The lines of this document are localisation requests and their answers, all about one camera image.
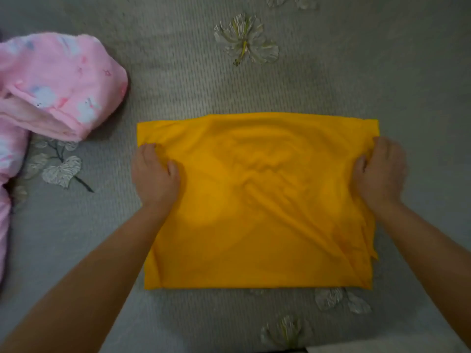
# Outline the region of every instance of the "pink baby clothes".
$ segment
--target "pink baby clothes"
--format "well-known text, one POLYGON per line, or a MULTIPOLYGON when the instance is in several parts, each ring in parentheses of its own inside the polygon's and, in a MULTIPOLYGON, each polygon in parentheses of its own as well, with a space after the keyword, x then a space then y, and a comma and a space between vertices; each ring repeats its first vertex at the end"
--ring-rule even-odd
POLYGON ((126 71, 95 37, 38 33, 0 43, 0 278, 11 207, 2 186, 21 167, 27 130, 83 140, 127 87, 126 71))

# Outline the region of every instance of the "gray fabric surface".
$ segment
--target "gray fabric surface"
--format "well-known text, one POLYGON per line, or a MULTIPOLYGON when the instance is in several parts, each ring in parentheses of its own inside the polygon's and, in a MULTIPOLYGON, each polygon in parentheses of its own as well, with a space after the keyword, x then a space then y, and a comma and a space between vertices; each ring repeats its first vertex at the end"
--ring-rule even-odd
MULTIPOLYGON (((40 177, 27 184, 13 216, 0 340, 139 207, 129 174, 139 121, 267 111, 378 118, 408 152, 405 201, 471 248, 470 0, 318 2, 302 12, 265 0, 0 0, 4 35, 89 33, 131 77, 126 104, 75 152, 96 193, 40 177), (235 68, 216 47, 213 26, 242 11, 277 41, 277 63, 235 68)), ((262 351, 262 325, 286 313, 310 321, 313 345, 448 332, 381 229, 376 248, 374 290, 358 292, 370 315, 351 314, 346 302, 321 313, 308 289, 145 291, 141 274, 102 351, 262 351)))

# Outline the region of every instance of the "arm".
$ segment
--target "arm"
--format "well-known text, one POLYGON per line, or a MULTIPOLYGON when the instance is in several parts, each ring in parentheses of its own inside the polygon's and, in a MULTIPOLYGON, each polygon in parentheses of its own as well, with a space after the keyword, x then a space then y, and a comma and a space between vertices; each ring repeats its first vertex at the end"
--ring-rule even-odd
POLYGON ((169 161, 168 170, 162 168, 155 145, 139 147, 132 178, 142 207, 31 309, 1 353, 100 349, 180 186, 176 165, 169 161))
POLYGON ((406 156, 387 138, 375 139, 371 160, 357 160, 353 181, 437 308, 471 347, 471 253, 404 206, 406 156))

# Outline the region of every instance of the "hand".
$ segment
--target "hand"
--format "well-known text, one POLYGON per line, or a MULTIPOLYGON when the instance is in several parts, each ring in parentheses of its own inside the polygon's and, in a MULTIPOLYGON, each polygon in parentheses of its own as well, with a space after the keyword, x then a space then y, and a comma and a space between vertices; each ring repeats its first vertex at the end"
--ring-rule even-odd
POLYGON ((399 143, 387 137, 376 137, 371 160, 367 163, 362 156, 353 168, 353 183, 377 217, 391 205, 401 204, 406 176, 406 153, 399 143))
POLYGON ((132 159, 131 177, 143 207, 152 207, 167 217, 180 189, 178 167, 173 161, 162 167, 156 144, 141 145, 132 159))

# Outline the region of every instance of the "yellow t-shirt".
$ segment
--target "yellow t-shirt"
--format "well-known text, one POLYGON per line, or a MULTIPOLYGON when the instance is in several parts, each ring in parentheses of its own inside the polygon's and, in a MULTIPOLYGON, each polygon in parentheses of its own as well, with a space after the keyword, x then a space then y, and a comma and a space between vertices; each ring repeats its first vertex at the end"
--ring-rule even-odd
POLYGON ((375 136, 377 120, 293 113, 139 123, 181 176, 145 288, 370 289, 375 221, 350 179, 375 136))

